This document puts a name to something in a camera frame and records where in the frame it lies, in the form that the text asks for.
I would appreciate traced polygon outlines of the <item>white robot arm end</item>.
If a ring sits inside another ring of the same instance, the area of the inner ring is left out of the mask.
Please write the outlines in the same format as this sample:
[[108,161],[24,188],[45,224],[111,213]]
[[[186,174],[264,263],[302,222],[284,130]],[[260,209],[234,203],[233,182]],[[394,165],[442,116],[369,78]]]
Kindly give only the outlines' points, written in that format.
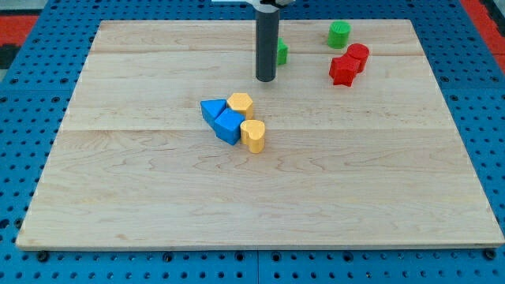
[[290,5],[295,0],[211,0],[216,5],[246,4],[265,13],[275,12]]

